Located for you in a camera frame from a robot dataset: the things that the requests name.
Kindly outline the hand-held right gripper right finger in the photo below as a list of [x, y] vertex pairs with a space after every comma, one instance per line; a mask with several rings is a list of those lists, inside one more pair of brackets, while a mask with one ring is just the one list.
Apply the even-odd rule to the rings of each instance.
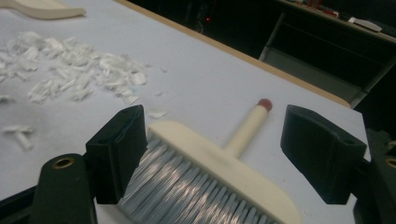
[[288, 105], [280, 147], [327, 204], [345, 204], [366, 145], [315, 111]]

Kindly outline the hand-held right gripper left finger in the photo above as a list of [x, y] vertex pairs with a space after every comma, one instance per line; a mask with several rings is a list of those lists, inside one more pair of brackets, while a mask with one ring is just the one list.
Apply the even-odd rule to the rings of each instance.
[[85, 161], [98, 203], [119, 202], [147, 145], [142, 105], [119, 111], [86, 143]]

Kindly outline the pile of white paper scraps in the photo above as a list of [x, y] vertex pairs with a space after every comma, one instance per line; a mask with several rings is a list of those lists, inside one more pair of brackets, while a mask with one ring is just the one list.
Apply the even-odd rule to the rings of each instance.
[[0, 38], [0, 148], [80, 145], [111, 113], [143, 101], [154, 70], [74, 37]]

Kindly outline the cream hand brush grey bristles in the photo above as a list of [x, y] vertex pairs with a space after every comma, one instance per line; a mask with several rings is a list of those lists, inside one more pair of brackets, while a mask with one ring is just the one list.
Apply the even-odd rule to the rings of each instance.
[[261, 99], [223, 148], [181, 123], [151, 124], [118, 208], [133, 224], [301, 224], [290, 196], [239, 160], [271, 109]]

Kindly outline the cream plastic dustpan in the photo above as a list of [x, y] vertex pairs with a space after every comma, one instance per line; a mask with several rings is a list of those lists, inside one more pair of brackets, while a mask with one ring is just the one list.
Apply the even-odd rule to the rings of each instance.
[[82, 7], [70, 7], [61, 0], [0, 0], [0, 8], [11, 8], [40, 20], [59, 20], [84, 16]]

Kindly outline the grey shelf unit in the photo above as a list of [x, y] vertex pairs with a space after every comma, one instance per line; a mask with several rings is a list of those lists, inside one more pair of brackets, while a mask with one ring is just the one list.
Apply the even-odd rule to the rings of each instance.
[[322, 13], [289, 0], [267, 0], [279, 14], [260, 60], [285, 55], [327, 74], [351, 89], [346, 100], [358, 105], [396, 67], [396, 37]]

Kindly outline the white flat box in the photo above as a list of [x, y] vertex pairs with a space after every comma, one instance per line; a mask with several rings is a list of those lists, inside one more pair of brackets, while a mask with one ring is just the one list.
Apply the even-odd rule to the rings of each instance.
[[357, 19], [354, 17], [351, 17], [348, 22], [359, 25], [360, 27], [363, 27], [365, 29], [368, 29], [370, 31], [376, 32], [376, 33], [380, 33], [382, 31], [382, 28], [370, 21], [366, 21], [366, 20], [361, 20], [361, 19]]

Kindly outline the red items on shelf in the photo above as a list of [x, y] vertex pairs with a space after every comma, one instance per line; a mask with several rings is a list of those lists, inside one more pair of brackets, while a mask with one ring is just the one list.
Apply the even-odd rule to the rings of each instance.
[[296, 6], [310, 12], [322, 13], [337, 18], [339, 13], [323, 6], [324, 0], [291, 0]]

